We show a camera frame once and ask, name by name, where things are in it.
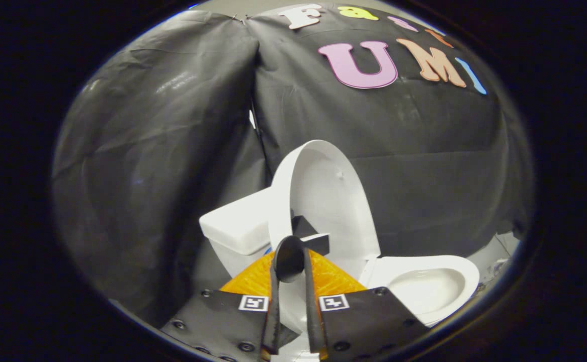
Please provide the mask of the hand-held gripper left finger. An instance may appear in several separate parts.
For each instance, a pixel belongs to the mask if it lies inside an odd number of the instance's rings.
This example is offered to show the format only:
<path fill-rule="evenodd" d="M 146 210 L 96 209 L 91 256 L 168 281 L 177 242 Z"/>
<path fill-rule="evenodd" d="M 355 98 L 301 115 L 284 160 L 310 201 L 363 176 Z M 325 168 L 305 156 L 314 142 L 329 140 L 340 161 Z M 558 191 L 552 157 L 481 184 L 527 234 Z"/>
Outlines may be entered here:
<path fill-rule="evenodd" d="M 269 361 L 279 352 L 279 286 L 302 272 L 302 241 L 287 236 L 271 254 L 267 294 L 200 291 L 162 328 L 212 361 Z"/>

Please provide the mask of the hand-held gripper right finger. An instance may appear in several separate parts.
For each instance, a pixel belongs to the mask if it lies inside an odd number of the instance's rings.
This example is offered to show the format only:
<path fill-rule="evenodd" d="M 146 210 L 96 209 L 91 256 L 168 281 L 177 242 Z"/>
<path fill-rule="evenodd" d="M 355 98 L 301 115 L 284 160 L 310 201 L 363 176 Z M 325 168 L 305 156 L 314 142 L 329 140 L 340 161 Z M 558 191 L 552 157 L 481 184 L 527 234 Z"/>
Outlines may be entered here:
<path fill-rule="evenodd" d="M 307 333 L 321 361 L 383 361 L 428 334 L 429 328 L 387 287 L 319 295 L 311 249 L 293 238 L 295 271 L 305 273 Z"/>

